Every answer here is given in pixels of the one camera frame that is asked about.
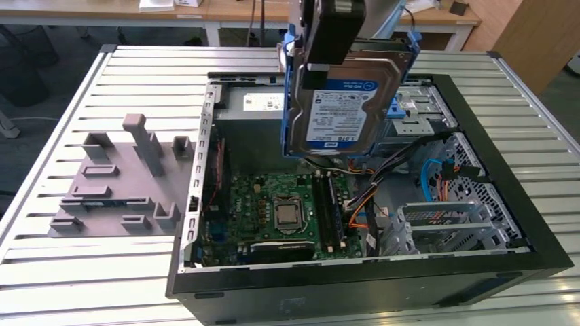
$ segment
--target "green motherboard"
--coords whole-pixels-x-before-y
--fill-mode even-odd
[[[227,220],[222,222],[223,225],[213,226],[213,228],[223,228],[225,236],[221,241],[210,243],[211,265],[239,264],[238,245],[255,242],[289,240],[313,242],[315,254],[311,260],[361,256],[357,232],[345,232],[343,244],[338,250],[329,252],[322,248],[311,178],[311,175],[234,175],[231,177]],[[333,176],[331,184],[341,206],[342,201],[349,197],[343,175]]]

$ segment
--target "power supply label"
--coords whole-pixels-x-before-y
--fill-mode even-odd
[[[375,90],[375,81],[327,79],[325,89],[313,92],[306,141],[319,148],[343,147],[355,142],[366,119],[363,103]]]
[[[243,95],[243,111],[281,111],[282,93],[249,93]]]

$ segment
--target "ram slot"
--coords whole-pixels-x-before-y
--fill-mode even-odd
[[[318,221],[318,232],[321,249],[331,253],[339,247],[339,238],[334,226],[334,216],[331,203],[335,198],[331,197],[333,191],[329,191],[331,183],[326,175],[319,172],[311,174],[311,194],[314,199],[315,219]]]
[[[343,229],[342,229],[342,211],[341,207],[338,205],[338,195],[335,194],[335,188],[334,183],[331,181],[331,176],[327,176],[327,191],[329,191],[329,197],[331,199],[331,220],[334,221],[334,233],[335,237],[338,238],[338,246],[339,248],[343,248],[346,246],[346,243],[343,242],[345,236],[343,236]]]

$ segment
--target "paper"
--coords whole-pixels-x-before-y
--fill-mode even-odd
[[[139,0],[139,12],[167,12],[173,10],[173,0]]]
[[[174,0],[175,5],[183,5],[187,7],[198,7],[202,0]]]
[[[429,8],[433,8],[433,1],[431,0],[410,0],[406,1],[405,8],[411,12],[421,12],[422,10],[426,10]],[[402,11],[401,17],[409,15],[405,11]]]

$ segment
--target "white table leg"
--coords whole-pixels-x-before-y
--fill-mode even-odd
[[[207,35],[207,46],[221,46],[218,42],[218,23],[205,23],[205,34]]]
[[[11,121],[7,119],[7,117],[2,114],[0,111],[0,133],[6,138],[15,138],[19,135],[19,129],[15,128]]]
[[[446,43],[445,51],[461,51],[471,29],[471,25],[457,26],[454,33],[450,36],[449,42]]]

